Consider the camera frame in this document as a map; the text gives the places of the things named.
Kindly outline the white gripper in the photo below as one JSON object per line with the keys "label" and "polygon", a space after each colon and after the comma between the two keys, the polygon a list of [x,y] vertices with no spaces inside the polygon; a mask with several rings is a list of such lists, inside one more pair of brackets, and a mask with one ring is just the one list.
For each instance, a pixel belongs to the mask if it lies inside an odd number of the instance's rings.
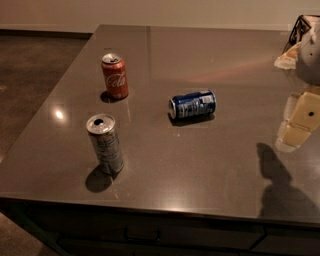
{"label": "white gripper", "polygon": [[[286,50],[274,62],[280,69],[295,69],[304,82],[320,85],[320,24],[316,23],[297,43]],[[286,102],[283,121],[280,124],[276,148],[281,152],[298,149],[320,126],[320,91],[305,90],[293,93]]]}

